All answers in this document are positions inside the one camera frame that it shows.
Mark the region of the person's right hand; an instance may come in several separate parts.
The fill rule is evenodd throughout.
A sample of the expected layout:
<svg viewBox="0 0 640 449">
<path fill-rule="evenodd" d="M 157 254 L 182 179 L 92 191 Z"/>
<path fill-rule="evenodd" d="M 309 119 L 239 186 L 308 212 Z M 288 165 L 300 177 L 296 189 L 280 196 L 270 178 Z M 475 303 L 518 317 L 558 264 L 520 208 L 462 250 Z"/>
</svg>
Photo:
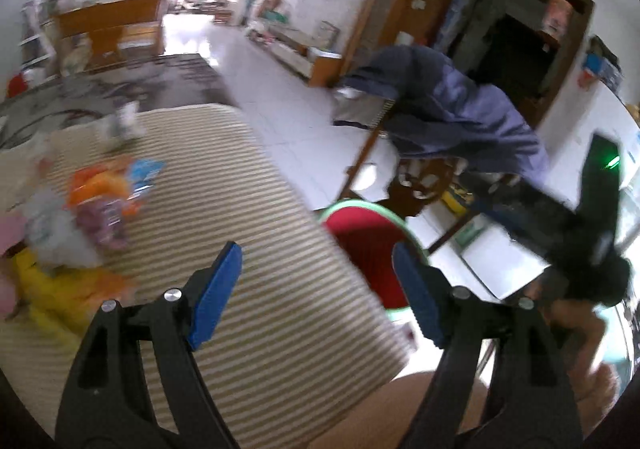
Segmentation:
<svg viewBox="0 0 640 449">
<path fill-rule="evenodd" d="M 541 306 L 541 313 L 550 327 L 570 332 L 561 355 L 585 438 L 613 409 L 620 393 L 616 369 L 603 361 L 601 345 L 606 323 L 597 316 L 595 309 L 592 302 L 576 299 L 555 299 Z"/>
</svg>

